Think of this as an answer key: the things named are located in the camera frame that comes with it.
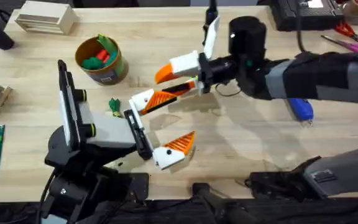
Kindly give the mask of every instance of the orange triangle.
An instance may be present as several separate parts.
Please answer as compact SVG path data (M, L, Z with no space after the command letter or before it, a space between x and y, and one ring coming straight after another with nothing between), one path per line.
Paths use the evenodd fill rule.
M142 115L147 114L147 111L161 105L169 100L176 98L177 96L172 93L168 93L166 91L155 91L149 102L147 103L146 107L140 111Z
M185 155L187 155L189 150L191 149L191 146L193 145L194 137L195 137L195 131L192 131L192 132L164 145L164 147L182 151Z
M179 76L173 74L173 68L171 63L166 64L164 67L162 67L154 76L156 84L160 84L169 80L174 80L176 78L179 78Z

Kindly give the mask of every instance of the cable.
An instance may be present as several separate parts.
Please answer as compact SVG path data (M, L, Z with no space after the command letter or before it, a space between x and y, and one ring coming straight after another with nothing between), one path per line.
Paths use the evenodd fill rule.
M299 0L294 0L296 9L296 39L298 41L298 47L301 52L306 52L305 47L302 43L302 15L299 6Z
M9 221L9 222L0 222L0 224L13 224L13 223L18 223L18 222L21 222L21 221L24 221L26 219L28 219L29 217L28 216L25 216L23 218L19 218L17 220L13 220L13 221Z
M44 204L45 197L47 196L47 192L48 192L50 183L52 183L52 180L54 177L55 177L55 170L53 170L53 172L50 174L49 179L48 179L47 183L45 184L44 191L42 192L40 204L37 209L37 216L35 218L35 224L41 223L41 208L42 208L42 205Z
M162 207L162 208L158 208L158 209L147 209L147 210L143 210L143 211L128 211L128 210L120 209L119 211L120 212L125 212L125 213L131 213L131 214L161 212L161 211L169 209L169 208L173 208L173 207L176 207L176 206L179 206L179 205L184 205L184 204L186 204L186 203L188 203L188 202L190 202L192 200L193 200L193 198L190 198L190 199L187 199L187 200L184 200L184 201L181 201L181 202L177 202L177 203L174 203L172 205L168 205L166 207Z
M230 97L230 96L236 96L237 94L241 93L241 90L239 90L239 91L236 92L236 93L232 93L232 94L225 95L225 94L221 93L221 92L218 90L218 86L219 86L219 85L221 85L221 84L218 83L218 84L215 86L215 91L216 91L217 93L219 93L219 95L221 95L221 96Z
M116 206L114 206L110 212L104 216L104 218L102 219L102 221L100 222L100 224L105 224L107 223L110 218L119 210L119 208L121 208L123 205L125 205L127 203L127 201L122 200L122 201L118 201L118 203L116 204Z
M354 213L357 211L358 211L358 204L353 206L352 208L348 208L347 210L338 211L338 212L298 213L298 214L293 214L293 215L286 215L284 217L278 218L277 221L283 221L283 220L287 220L289 218L296 218L296 217L348 215L350 213Z

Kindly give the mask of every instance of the pink scissors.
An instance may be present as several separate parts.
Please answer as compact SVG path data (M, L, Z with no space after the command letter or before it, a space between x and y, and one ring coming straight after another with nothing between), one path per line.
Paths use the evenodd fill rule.
M321 35L321 37L326 40L329 40L335 44L339 44L339 45L343 46L344 48L349 49L353 52L358 52L358 43L348 43L343 40L336 40L332 37L328 37L327 35Z

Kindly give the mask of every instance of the wooden tabletop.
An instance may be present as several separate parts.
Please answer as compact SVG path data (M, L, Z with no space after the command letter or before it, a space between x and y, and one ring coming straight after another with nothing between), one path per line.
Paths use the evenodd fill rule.
M13 94L0 113L6 125L0 166L0 202L37 201L52 168L44 164L47 143L62 124L58 104L57 60L63 59L77 88L88 90L94 111L111 114L111 97L129 108L128 99L139 92L160 90L154 74L172 57L202 50L204 7L75 9L79 22L70 35L27 33L15 22L14 11L6 32L14 49L0 50L0 85ZM256 16L268 27L267 57L293 58L299 53L294 32L277 32L267 7L220 7L222 17L215 57L227 55L227 25L238 16ZM82 41L99 32L112 37L129 62L129 74L114 86L100 86L76 65L74 53ZM320 35L343 38L334 31L304 32L307 50L345 52ZM220 86L228 94L233 82ZM263 101L244 94L230 98L213 91L188 96L142 118L154 144L169 142L196 131L191 159L161 171L153 161L133 153L120 160L122 172L148 172L149 198L188 198L193 182L209 182L230 197L251 197L241 182L253 171L290 170L313 156L332 156L358 148L358 105L312 101L314 127L294 121L283 100ZM117 162L109 164L116 167Z

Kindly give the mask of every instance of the blue marker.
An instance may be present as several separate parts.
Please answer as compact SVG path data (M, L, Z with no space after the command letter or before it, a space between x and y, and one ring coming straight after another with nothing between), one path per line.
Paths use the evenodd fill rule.
M307 121L310 123L310 125L313 126L313 107L308 100L289 98L288 102L291 105L293 113L299 121Z

